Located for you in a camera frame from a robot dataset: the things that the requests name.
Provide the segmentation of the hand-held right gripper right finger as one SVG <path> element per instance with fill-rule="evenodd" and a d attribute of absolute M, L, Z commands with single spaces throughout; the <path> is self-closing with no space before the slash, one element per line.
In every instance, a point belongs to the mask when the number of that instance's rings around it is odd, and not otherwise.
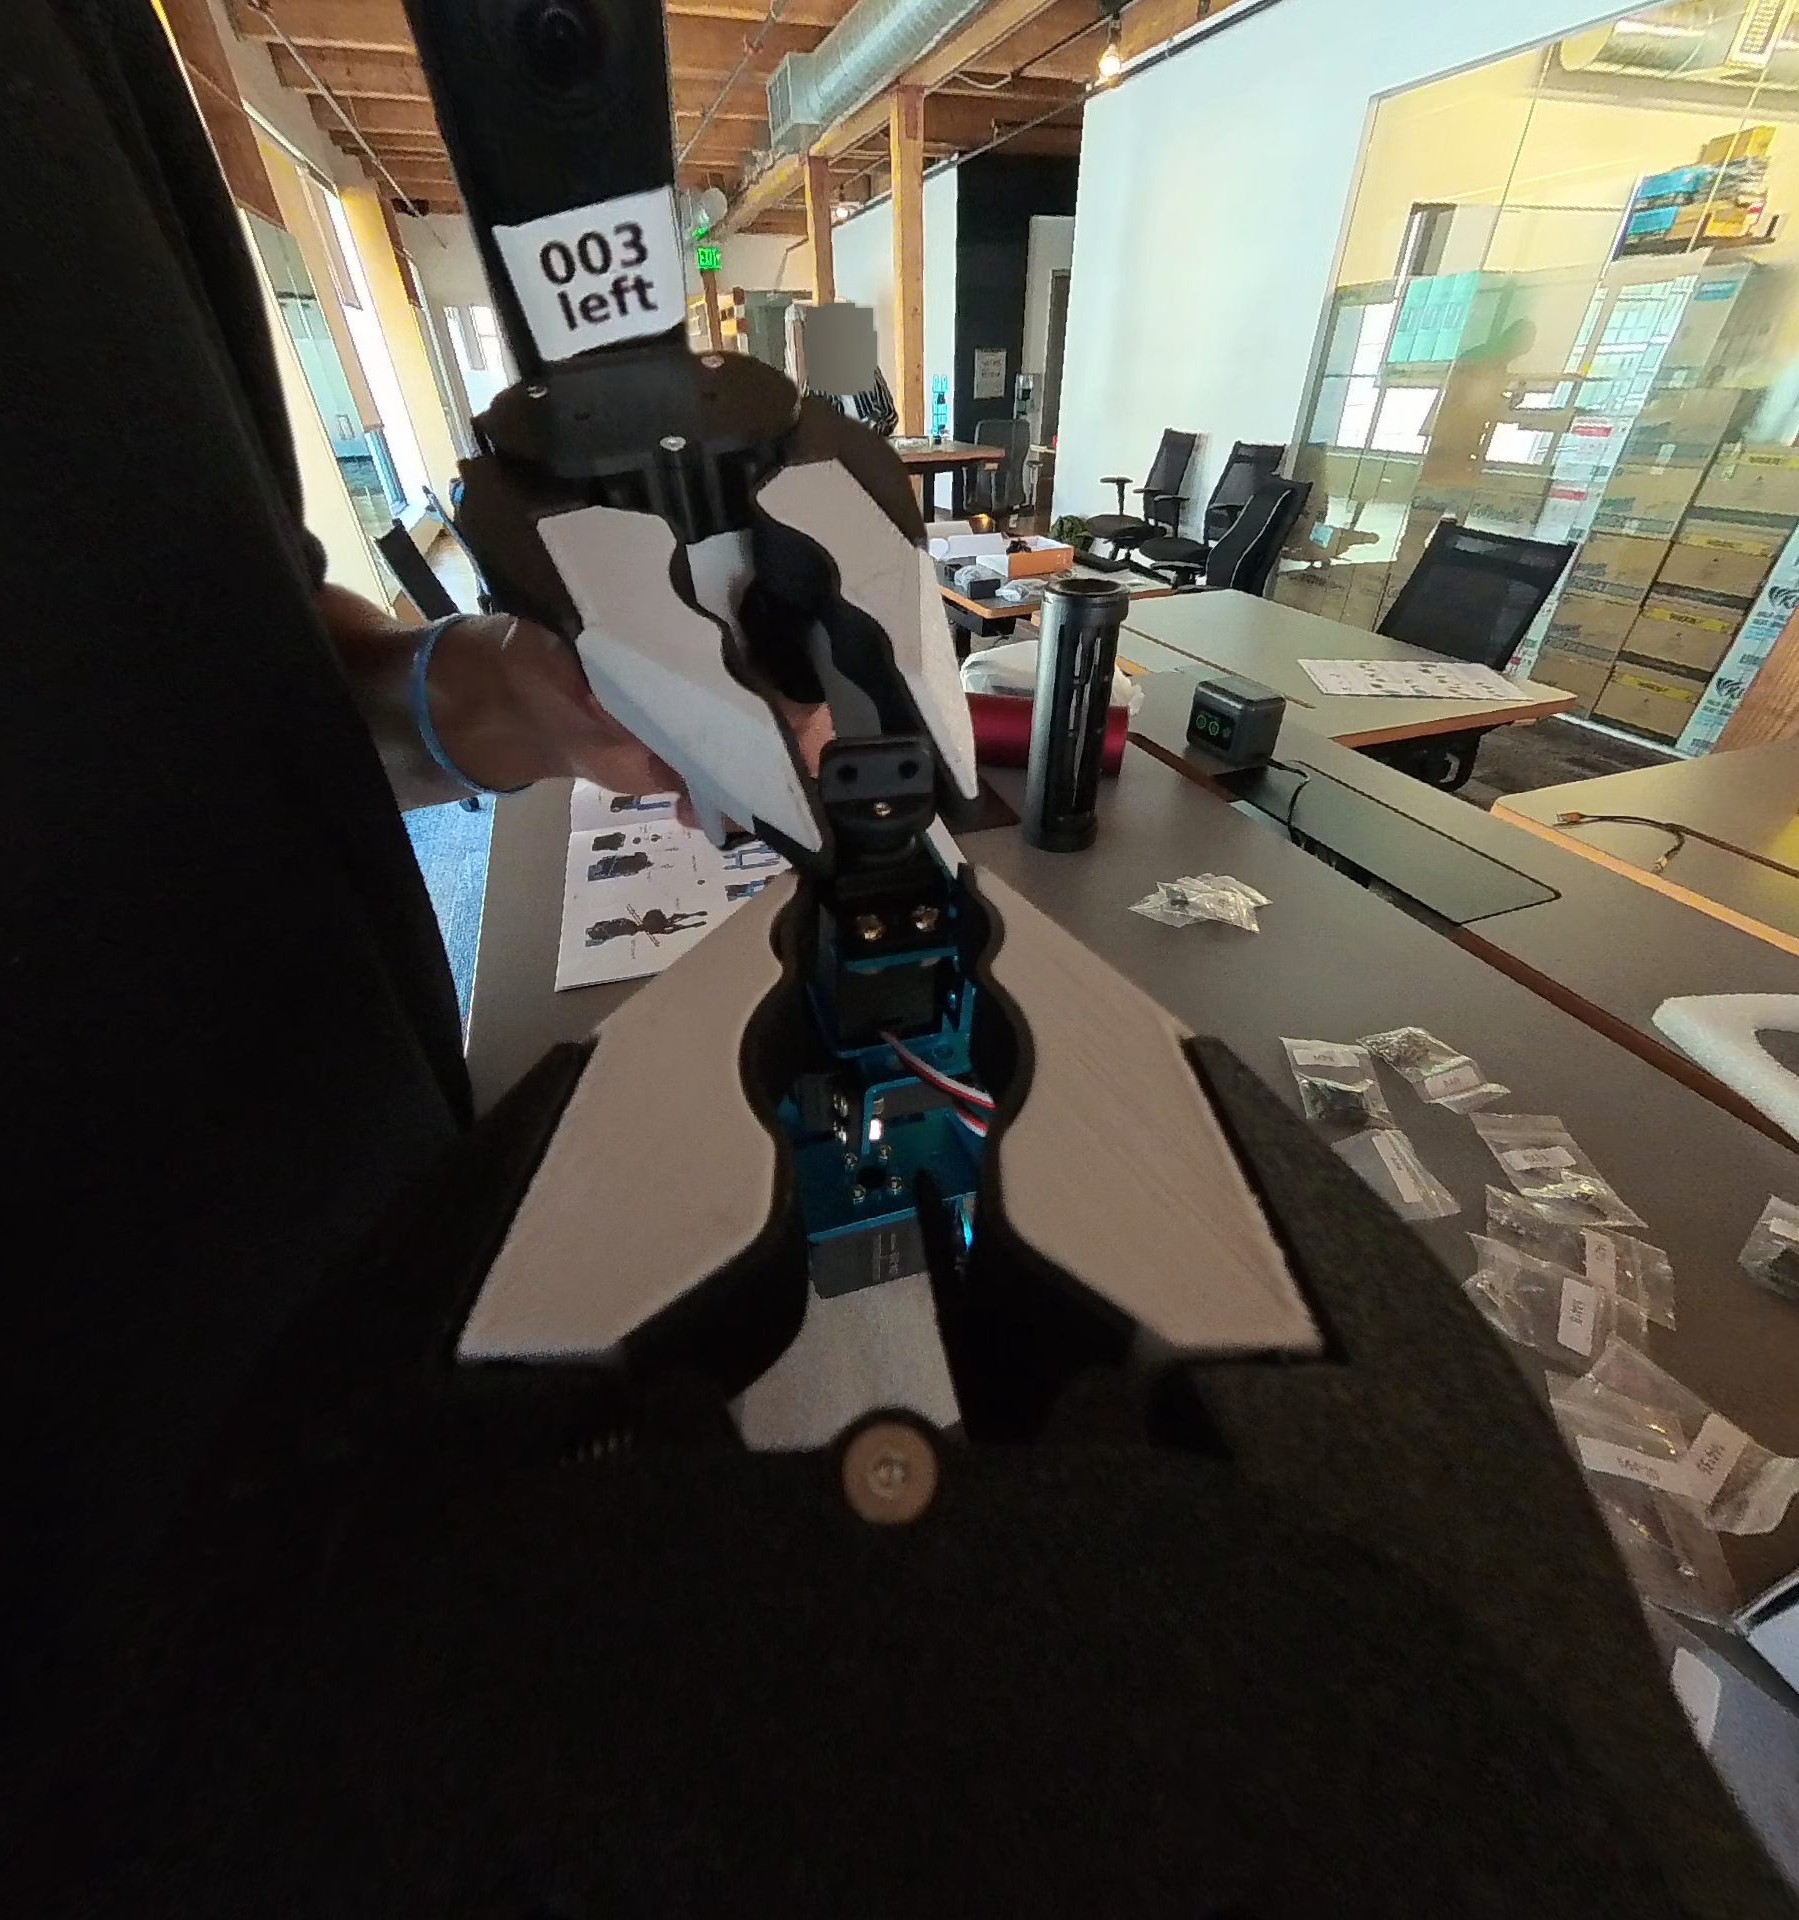
<path fill-rule="evenodd" d="M 995 869 L 992 978 L 1033 1072 L 995 1138 L 1008 1226 L 1115 1308 L 1147 1355 L 1320 1355 L 1321 1333 L 1232 1152 L 1191 1029 Z"/>

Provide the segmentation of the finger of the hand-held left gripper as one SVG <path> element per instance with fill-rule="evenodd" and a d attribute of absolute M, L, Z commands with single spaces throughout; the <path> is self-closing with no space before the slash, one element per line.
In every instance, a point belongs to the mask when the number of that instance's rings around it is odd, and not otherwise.
<path fill-rule="evenodd" d="M 781 468 L 759 513 L 817 546 L 817 619 L 835 669 L 865 695 L 883 732 L 927 732 L 951 804 L 978 802 L 974 719 L 959 644 L 923 531 L 907 531 L 838 458 Z"/>
<path fill-rule="evenodd" d="M 543 514 L 538 537 L 574 599 L 590 692 L 683 777 L 698 829 L 826 857 L 807 763 L 738 635 L 751 532 L 687 541 L 663 514 L 574 507 Z"/>

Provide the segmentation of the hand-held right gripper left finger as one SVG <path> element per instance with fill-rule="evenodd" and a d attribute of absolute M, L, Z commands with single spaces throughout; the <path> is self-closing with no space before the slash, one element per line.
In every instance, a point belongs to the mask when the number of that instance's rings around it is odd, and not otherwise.
<path fill-rule="evenodd" d="M 786 999 L 759 893 L 596 1029 L 460 1328 L 463 1361 L 696 1369 L 745 1389 L 807 1313 L 786 1138 L 742 1060 Z"/>

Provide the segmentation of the blue toy robot arm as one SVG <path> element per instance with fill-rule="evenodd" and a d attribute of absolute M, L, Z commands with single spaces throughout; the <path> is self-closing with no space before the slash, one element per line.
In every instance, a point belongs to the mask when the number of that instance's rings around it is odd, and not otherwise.
<path fill-rule="evenodd" d="M 974 1060 L 978 988 L 962 856 L 935 841 L 923 732 L 823 747 L 833 866 L 801 884 L 790 1066 L 772 1115 L 790 1145 L 807 1275 L 823 1302 L 923 1278 L 974 1245 L 996 1097 Z"/>

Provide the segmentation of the person's left forearm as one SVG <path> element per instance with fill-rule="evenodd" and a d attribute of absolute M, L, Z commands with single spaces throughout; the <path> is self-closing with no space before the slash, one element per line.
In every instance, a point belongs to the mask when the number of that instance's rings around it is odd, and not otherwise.
<path fill-rule="evenodd" d="M 347 588 L 320 588 L 314 605 L 399 810 L 450 799 L 456 787 L 434 759 L 416 719 L 413 662 L 429 628 L 402 625 Z"/>

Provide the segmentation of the cluttered office desk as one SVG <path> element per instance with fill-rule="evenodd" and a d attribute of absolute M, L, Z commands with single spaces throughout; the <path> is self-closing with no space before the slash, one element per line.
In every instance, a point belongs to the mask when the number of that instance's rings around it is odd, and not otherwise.
<path fill-rule="evenodd" d="M 1051 537 L 974 531 L 963 520 L 935 520 L 927 532 L 945 619 L 962 647 L 995 644 L 1012 637 L 1020 622 L 1035 622 L 1044 595 L 1066 582 L 1115 588 L 1130 599 L 1172 590 L 1136 568 L 1081 565 L 1075 549 Z"/>

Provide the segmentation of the dark grey desk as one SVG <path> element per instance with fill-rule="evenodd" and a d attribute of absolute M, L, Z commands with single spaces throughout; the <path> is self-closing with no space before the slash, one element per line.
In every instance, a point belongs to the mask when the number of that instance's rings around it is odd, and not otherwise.
<path fill-rule="evenodd" d="M 551 1006 L 559 935 L 526 918 L 554 918 L 565 856 L 550 833 L 565 813 L 565 796 L 504 802 L 496 830 L 471 1036 L 475 1088 L 502 1105 L 496 1191 L 480 1199 L 496 1243 L 601 1023 L 653 981 Z M 1769 1187 L 1799 1181 L 1799 1158 L 1354 898 L 1153 756 L 1114 781 L 1094 850 L 1033 853 L 996 829 L 974 856 L 1197 1033 L 1217 1121 L 1291 1243 L 1332 1352 L 1206 1369 L 1199 1389 L 1235 1458 L 1141 1436 L 951 1445 L 935 1509 L 881 1527 L 845 1512 L 838 1464 L 823 1458 L 845 1416 L 826 1413 L 811 1442 L 742 1455 L 711 1433 L 711 1384 L 696 1373 L 463 1361 L 460 1328 L 435 1333 L 426 1397 L 480 1460 L 475 1476 L 535 1470 L 586 1488 L 566 1516 L 543 1495 L 543 1516 L 519 1516 L 507 1546 L 480 1546 L 504 1595 L 504 1625 L 484 1637 L 531 1671 L 622 1668 L 634 1691 L 687 1688 L 696 1667 L 738 1680 L 786 1658 L 1044 1700 L 1141 1668 L 1171 1688 L 1223 1652 L 1321 1671 L 1339 1640 L 1438 1667 L 1493 1646 L 1530 1688 L 1578 1683 L 1596 1703 L 1614 1703 L 1623 1674 L 1663 1691 L 1663 1647 L 1551 1422 L 1442 1272 L 1461 1233 L 1427 1227 L 1424 1248 L 1405 1245 L 1409 1227 L 1308 1132 L 1291 1082 L 1273 1088 L 1278 1036 L 1344 1036 L 1394 1011 L 1451 1015 L 1469 1036 L 1509 1018 L 1509 1036 L 1487 1045 L 1517 1085 L 1563 1094 L 1639 1199 L 1694 1205 L 1682 1221 L 1658 1220 L 1691 1261 L 1681 1269 L 1691 1384 L 1722 1389 L 1757 1436 L 1790 1442 L 1799 1328 L 1728 1275 L 1724 1233 Z M 1193 872 L 1260 887 L 1270 899 L 1260 932 L 1130 912 Z M 777 877 L 762 893 L 790 890 Z M 1749 1568 L 1796 1559 L 1790 1519 Z"/>

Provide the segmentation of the black desk panel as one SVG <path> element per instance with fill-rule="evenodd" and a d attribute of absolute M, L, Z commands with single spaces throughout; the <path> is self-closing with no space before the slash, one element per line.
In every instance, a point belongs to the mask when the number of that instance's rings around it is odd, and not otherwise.
<path fill-rule="evenodd" d="M 1232 772 L 1223 787 L 1300 853 L 1433 923 L 1482 923 L 1561 898 L 1421 813 L 1305 763 Z"/>

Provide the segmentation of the brown wooden desk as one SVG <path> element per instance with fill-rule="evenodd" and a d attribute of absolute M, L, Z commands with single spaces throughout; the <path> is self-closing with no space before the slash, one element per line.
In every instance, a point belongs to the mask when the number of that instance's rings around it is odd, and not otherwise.
<path fill-rule="evenodd" d="M 1799 743 L 1529 790 L 1493 817 L 1799 960 Z"/>

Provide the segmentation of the person's left hand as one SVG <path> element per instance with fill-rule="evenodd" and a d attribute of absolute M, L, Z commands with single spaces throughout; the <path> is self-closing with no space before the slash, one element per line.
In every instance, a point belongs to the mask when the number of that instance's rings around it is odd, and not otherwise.
<path fill-rule="evenodd" d="M 687 781 L 611 719 L 577 644 L 531 619 L 471 617 L 441 640 L 434 714 L 447 753 L 492 792 L 595 781 L 631 796 L 683 796 Z"/>

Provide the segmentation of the white plastic bag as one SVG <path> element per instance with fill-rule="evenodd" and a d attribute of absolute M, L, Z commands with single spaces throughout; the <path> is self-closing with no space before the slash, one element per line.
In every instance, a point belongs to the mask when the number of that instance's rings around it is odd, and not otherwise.
<path fill-rule="evenodd" d="M 995 644 L 987 649 L 974 649 L 962 662 L 962 683 L 966 692 L 975 695 L 992 695 L 992 698 L 1024 698 L 1033 701 L 1039 687 L 1039 656 L 1042 656 L 1042 637 L 1017 637 L 1005 644 Z M 1121 705 L 1127 711 L 1144 710 L 1144 669 L 1127 674 L 1130 662 L 1127 659 L 1114 659 L 1114 683 L 1111 683 L 1111 705 Z"/>

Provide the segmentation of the red tube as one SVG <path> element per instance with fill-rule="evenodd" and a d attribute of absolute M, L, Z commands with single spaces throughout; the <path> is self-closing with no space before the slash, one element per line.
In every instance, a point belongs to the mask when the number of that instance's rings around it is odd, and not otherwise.
<path fill-rule="evenodd" d="M 975 756 L 981 766 L 1026 768 L 1033 750 L 1033 692 L 966 692 Z M 1100 772 L 1115 777 L 1124 756 L 1127 722 L 1144 710 L 1136 680 L 1115 674 L 1106 705 Z"/>

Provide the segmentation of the black cylindrical flask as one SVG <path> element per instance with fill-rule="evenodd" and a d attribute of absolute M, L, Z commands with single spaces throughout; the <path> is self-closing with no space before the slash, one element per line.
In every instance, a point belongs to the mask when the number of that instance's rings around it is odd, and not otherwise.
<path fill-rule="evenodd" d="M 1081 853 L 1099 836 L 1099 787 L 1127 593 L 1056 582 L 1039 617 L 1024 836 Z"/>

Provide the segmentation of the printed instruction sheet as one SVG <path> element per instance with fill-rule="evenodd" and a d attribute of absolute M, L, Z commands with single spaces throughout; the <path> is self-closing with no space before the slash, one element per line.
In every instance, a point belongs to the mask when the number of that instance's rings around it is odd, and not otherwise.
<path fill-rule="evenodd" d="M 675 796 L 574 781 L 554 988 L 663 972 L 786 869 L 756 836 L 723 850 L 677 822 Z"/>

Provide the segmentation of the blue wristband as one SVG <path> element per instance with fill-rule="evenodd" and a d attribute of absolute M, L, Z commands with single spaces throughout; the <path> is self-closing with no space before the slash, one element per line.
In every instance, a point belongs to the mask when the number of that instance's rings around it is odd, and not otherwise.
<path fill-rule="evenodd" d="M 435 728 L 434 687 L 429 687 L 429 668 L 441 640 L 450 637 L 456 628 L 465 628 L 468 622 L 471 617 L 465 611 L 455 611 L 419 628 L 413 640 L 413 653 L 405 659 L 405 714 L 413 722 L 416 747 L 422 753 L 426 774 L 447 781 L 456 792 L 456 804 L 468 810 L 480 810 L 492 790 L 468 777 L 465 768 L 455 759 L 455 753 L 447 753 L 444 740 Z"/>

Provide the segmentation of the small clear parts bag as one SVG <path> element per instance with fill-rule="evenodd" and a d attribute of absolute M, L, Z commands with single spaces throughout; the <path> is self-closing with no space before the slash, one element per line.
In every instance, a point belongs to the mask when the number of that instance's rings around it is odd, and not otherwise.
<path fill-rule="evenodd" d="M 1239 877 L 1193 872 L 1159 883 L 1147 898 L 1130 902 L 1130 912 L 1168 927 L 1226 923 L 1260 932 L 1260 908 L 1269 902 L 1260 887 Z"/>

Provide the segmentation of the wooden column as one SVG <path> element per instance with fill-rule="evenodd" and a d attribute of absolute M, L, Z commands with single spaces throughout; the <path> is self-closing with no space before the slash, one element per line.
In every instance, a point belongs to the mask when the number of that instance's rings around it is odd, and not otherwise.
<path fill-rule="evenodd" d="M 892 170 L 892 397 L 901 438 L 924 434 L 924 93 L 896 84 L 890 94 Z"/>

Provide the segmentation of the small black box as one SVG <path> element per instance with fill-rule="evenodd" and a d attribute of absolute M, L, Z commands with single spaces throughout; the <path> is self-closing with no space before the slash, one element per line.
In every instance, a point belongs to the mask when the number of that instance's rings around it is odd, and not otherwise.
<path fill-rule="evenodd" d="M 1184 725 L 1184 763 L 1193 774 L 1220 781 L 1262 774 L 1278 756 L 1285 698 L 1270 684 L 1229 669 L 1193 683 Z"/>

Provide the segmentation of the beige office table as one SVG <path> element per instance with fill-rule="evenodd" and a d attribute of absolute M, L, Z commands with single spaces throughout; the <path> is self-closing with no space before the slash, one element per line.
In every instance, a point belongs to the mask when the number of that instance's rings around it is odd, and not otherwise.
<path fill-rule="evenodd" d="M 1147 675 L 1165 669 L 1182 675 L 1235 669 L 1285 698 L 1294 725 L 1345 747 L 1526 728 L 1576 704 L 1572 692 L 1543 683 L 1517 683 L 1517 695 L 1503 701 L 1381 698 L 1375 692 L 1345 698 L 1326 692 L 1305 674 L 1305 659 L 1421 659 L 1436 668 L 1457 668 L 1457 662 L 1239 590 L 1130 602 L 1120 656 L 1144 664 Z"/>

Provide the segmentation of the pile of small parts bags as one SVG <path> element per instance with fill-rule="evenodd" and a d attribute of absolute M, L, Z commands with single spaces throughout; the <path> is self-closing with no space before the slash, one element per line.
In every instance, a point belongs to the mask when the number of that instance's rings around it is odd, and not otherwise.
<path fill-rule="evenodd" d="M 1502 1182 L 1487 1187 L 1461 1288 L 1503 1342 L 1546 1366 L 1551 1418 L 1640 1591 L 1742 1625 L 1799 1603 L 1799 1571 L 1742 1600 L 1724 1556 L 1724 1540 L 1776 1536 L 1793 1513 L 1799 1455 L 1773 1451 L 1652 1360 L 1652 1333 L 1678 1333 L 1675 1263 L 1636 1233 L 1645 1220 L 1566 1123 L 1508 1111 L 1509 1090 L 1424 1026 L 1281 1045 L 1308 1121 L 1409 1221 L 1457 1217 L 1458 1200 L 1397 1121 L 1378 1066 L 1488 1148 Z"/>

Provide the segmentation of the white paper sheet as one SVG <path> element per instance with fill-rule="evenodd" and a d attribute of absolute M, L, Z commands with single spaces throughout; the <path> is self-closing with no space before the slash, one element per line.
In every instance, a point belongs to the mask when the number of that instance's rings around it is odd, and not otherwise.
<path fill-rule="evenodd" d="M 1329 698 L 1402 698 L 1451 704 L 1530 704 L 1533 683 L 1461 659 L 1299 659 L 1299 669 Z"/>

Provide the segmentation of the white foam packing piece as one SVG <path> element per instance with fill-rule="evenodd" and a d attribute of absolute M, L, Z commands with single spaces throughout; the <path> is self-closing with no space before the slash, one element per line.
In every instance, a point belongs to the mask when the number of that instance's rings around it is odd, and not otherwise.
<path fill-rule="evenodd" d="M 1799 1036 L 1799 996 L 1675 996 L 1652 1026 L 1799 1145 L 1799 1069 L 1767 1045 L 1767 1033 Z"/>

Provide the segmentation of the white parts box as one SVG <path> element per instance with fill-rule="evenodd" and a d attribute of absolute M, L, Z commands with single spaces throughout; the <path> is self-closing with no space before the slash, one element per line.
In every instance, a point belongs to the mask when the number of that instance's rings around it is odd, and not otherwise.
<path fill-rule="evenodd" d="M 1799 1571 L 1728 1625 L 1648 1619 L 1714 1770 L 1799 1896 Z"/>

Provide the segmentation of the shelf of cardboard boxes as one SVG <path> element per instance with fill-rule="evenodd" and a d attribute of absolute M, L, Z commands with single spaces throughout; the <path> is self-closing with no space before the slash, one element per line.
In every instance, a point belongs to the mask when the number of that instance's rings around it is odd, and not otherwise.
<path fill-rule="evenodd" d="M 1521 653 L 1569 714 L 1706 753 L 1799 605 L 1799 115 L 1623 178 L 1566 346 L 1540 537 L 1576 546 Z"/>

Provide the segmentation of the silver ventilation duct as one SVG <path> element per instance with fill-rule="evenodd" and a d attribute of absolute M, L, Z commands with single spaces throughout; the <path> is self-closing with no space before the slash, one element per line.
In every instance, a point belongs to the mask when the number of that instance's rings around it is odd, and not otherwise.
<path fill-rule="evenodd" d="M 772 155 L 804 155 L 851 110 L 969 24 L 987 3 L 856 3 L 811 49 L 787 54 L 766 81 Z"/>

